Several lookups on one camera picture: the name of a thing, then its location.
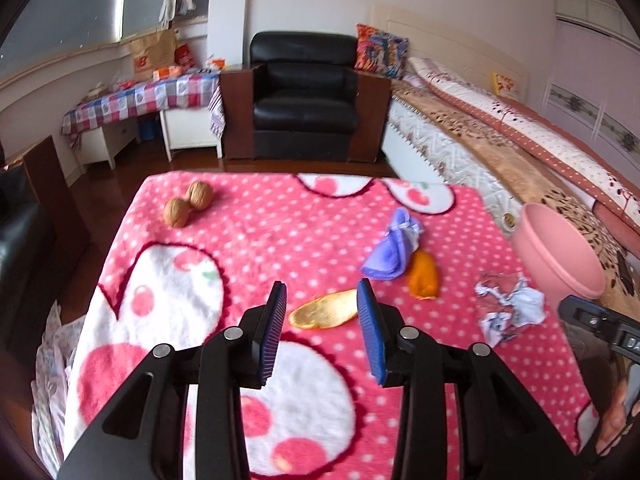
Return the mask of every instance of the white heart pattern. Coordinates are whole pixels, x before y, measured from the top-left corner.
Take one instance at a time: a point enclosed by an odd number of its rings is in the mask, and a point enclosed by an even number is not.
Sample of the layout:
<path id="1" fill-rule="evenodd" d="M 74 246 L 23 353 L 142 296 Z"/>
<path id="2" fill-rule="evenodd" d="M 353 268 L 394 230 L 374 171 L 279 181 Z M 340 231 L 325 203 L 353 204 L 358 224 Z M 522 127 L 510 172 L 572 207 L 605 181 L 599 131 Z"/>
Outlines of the white heart pattern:
<path id="1" fill-rule="evenodd" d="M 222 306 L 223 283 L 216 264 L 205 253 L 185 247 L 154 245 L 140 254 L 119 318 L 97 288 L 70 377 L 65 455 L 156 344 L 169 343 L 176 350 L 201 345 L 218 325 Z"/>
<path id="2" fill-rule="evenodd" d="M 300 182 L 311 191 L 325 196 L 354 195 L 372 181 L 370 176 L 299 173 Z"/>
<path id="3" fill-rule="evenodd" d="M 447 184 L 406 182 L 396 178 L 383 178 L 382 182 L 398 202 L 418 213 L 429 215 L 446 213 L 456 201 L 453 191 Z"/>
<path id="4" fill-rule="evenodd" d="M 190 390 L 190 400 L 194 397 Z M 273 375 L 261 390 L 241 390 L 242 424 L 252 473 L 305 475 L 336 460 L 351 444 L 356 412 L 340 372 L 304 344 L 281 341 Z M 194 478 L 193 421 L 185 434 L 184 478 Z"/>

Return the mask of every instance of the yellow pillow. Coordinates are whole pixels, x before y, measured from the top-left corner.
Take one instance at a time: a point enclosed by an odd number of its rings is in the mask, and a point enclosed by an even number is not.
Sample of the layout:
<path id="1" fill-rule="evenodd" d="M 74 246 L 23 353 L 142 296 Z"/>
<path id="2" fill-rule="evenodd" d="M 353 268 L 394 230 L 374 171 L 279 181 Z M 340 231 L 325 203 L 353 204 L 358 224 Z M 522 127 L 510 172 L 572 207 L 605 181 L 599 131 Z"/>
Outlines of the yellow pillow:
<path id="1" fill-rule="evenodd" d="M 491 82 L 494 86 L 494 94 L 499 97 L 508 97 L 509 99 L 520 100 L 520 90 L 518 83 L 510 77 L 493 72 L 491 74 Z"/>

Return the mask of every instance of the armchair cushion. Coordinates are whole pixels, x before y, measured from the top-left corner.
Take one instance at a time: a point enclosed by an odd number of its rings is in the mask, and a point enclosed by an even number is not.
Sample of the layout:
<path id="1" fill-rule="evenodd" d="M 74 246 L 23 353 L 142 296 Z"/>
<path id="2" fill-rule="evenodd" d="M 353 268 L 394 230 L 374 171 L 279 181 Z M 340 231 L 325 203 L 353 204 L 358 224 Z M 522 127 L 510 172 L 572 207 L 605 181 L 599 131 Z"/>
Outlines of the armchair cushion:
<path id="1" fill-rule="evenodd" d="M 0 171 L 0 193 L 4 195 L 9 209 L 36 202 L 22 164 Z"/>
<path id="2" fill-rule="evenodd" d="M 4 196 L 2 189 L 0 189 L 0 222 L 2 218 L 9 212 L 9 201 Z"/>
<path id="3" fill-rule="evenodd" d="M 7 276 L 28 275 L 53 248 L 53 225 L 37 203 L 11 209 L 0 224 L 0 289 Z"/>
<path id="4" fill-rule="evenodd" d="M 256 130 L 351 135 L 358 126 L 353 105 L 322 90 L 280 90 L 254 105 Z"/>
<path id="5" fill-rule="evenodd" d="M 266 78 L 270 90 L 316 89 L 353 104 L 358 76 L 353 70 L 319 63 L 268 63 Z"/>
<path id="6" fill-rule="evenodd" d="M 251 64 L 323 63 L 353 67 L 358 40 L 345 34 L 268 30 L 251 41 Z"/>

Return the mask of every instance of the pink bucket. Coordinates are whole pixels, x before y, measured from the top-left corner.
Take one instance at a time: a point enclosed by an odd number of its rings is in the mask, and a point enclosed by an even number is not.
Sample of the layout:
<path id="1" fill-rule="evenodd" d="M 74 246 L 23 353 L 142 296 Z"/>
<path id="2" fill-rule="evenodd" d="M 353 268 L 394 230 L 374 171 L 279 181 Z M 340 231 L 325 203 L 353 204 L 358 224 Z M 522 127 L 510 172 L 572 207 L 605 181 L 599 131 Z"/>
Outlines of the pink bucket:
<path id="1" fill-rule="evenodd" d="M 566 218 L 547 206 L 522 207 L 511 245 L 551 309 L 571 294 L 596 300 L 604 292 L 605 276 L 596 253 Z"/>

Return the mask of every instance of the human hand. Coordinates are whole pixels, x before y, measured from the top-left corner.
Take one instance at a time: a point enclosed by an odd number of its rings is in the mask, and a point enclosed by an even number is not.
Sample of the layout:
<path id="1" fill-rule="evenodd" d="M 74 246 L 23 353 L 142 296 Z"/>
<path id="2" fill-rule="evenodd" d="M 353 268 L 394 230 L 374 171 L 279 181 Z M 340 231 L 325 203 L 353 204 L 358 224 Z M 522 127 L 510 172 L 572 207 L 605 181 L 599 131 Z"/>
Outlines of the human hand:
<path id="1" fill-rule="evenodd" d="M 602 424 L 600 426 L 600 435 L 596 442 L 596 453 L 607 456 L 611 448 L 617 446 L 620 442 L 618 434 L 626 425 L 626 413 L 623 403 L 626 399 L 627 382 L 626 379 L 620 381 L 613 394 L 609 409 L 602 416 Z M 631 415 L 636 416 L 640 413 L 640 400 L 635 403 L 631 409 Z M 611 442 L 613 444 L 605 452 L 602 452 Z"/>

